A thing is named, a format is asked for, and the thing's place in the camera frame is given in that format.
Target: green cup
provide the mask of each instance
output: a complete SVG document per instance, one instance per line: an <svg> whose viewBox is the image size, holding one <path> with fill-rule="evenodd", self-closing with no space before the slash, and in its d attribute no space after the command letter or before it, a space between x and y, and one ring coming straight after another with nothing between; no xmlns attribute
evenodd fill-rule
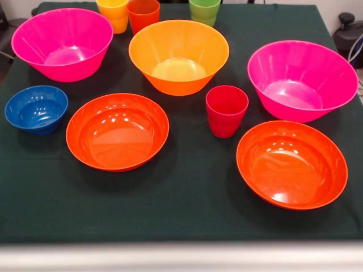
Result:
<svg viewBox="0 0 363 272"><path fill-rule="evenodd" d="M221 0L189 0L192 20L214 26Z"/></svg>

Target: dark green tablecloth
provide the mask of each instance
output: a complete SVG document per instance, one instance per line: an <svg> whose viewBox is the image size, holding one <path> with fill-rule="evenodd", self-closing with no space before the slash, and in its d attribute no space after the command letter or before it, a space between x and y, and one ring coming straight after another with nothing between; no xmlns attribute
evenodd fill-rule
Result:
<svg viewBox="0 0 363 272"><path fill-rule="evenodd" d="M94 3L42 3L96 10ZM189 19L188 5L162 5L161 19ZM97 242L250 239L360 239L363 216L363 107L358 98L310 125L341 148L348 186L331 205L288 211L257 197L241 179L235 150L251 127L273 119L248 80L249 56L276 40L300 39L334 48L315 6L222 5L216 28L230 58L199 93L172 97L155 90L132 65L130 29L117 35L99 71L76 83L53 82L16 59L3 88L1 108L23 88L50 84L69 96L62 127L48 137L21 132L0 117L0 242ZM243 88L250 107L231 139L212 136L206 121L208 89ZM67 149L65 129L85 102L113 92L134 92L159 103L170 119L162 151L145 166L106 173L79 163Z"/></svg>

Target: small blue bowl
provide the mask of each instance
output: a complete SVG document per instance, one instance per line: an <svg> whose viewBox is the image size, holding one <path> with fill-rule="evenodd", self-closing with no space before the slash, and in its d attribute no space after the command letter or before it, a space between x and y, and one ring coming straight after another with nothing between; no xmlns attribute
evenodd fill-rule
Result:
<svg viewBox="0 0 363 272"><path fill-rule="evenodd" d="M5 106L6 120L18 129L49 135L61 123L68 107L66 94L52 86L34 86L15 94Z"/></svg>

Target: large pink bowl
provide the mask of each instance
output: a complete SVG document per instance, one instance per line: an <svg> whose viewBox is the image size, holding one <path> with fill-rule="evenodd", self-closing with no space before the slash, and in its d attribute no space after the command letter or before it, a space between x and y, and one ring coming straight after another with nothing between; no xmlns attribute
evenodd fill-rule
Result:
<svg viewBox="0 0 363 272"><path fill-rule="evenodd" d="M24 22L11 45L19 58L46 77L74 82L97 71L112 38L110 22L97 12L62 8Z"/></svg>
<svg viewBox="0 0 363 272"><path fill-rule="evenodd" d="M358 76L342 56L306 41L267 44L251 56L247 70L265 109L282 120L316 120L349 103L358 90Z"/></svg>

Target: plastic bowl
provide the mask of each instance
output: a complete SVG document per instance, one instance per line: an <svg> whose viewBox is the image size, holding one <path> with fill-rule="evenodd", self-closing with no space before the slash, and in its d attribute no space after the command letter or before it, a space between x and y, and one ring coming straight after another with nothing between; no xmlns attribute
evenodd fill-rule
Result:
<svg viewBox="0 0 363 272"><path fill-rule="evenodd" d="M250 129L238 144L237 166L256 194L292 210L333 202L348 179L347 163L333 141L312 127L290 121Z"/></svg>
<svg viewBox="0 0 363 272"><path fill-rule="evenodd" d="M34 86L15 94L5 106L6 120L31 134L49 135L68 107L66 94L52 86Z"/></svg>
<svg viewBox="0 0 363 272"><path fill-rule="evenodd" d="M91 100L70 119L66 141L84 164L109 172L135 169L156 155L169 132L164 110L135 94L114 93Z"/></svg>
<svg viewBox="0 0 363 272"><path fill-rule="evenodd" d="M200 91L228 60L226 39L214 28L190 21L162 21L140 30L129 46L131 61L168 95Z"/></svg>
<svg viewBox="0 0 363 272"><path fill-rule="evenodd" d="M258 49L248 75L275 117L310 122L350 102L358 76L342 56L306 41L278 41Z"/></svg>
<svg viewBox="0 0 363 272"><path fill-rule="evenodd" d="M113 38L110 22L81 8L51 10L30 18L14 33L15 54L46 77L75 82L100 67Z"/></svg>

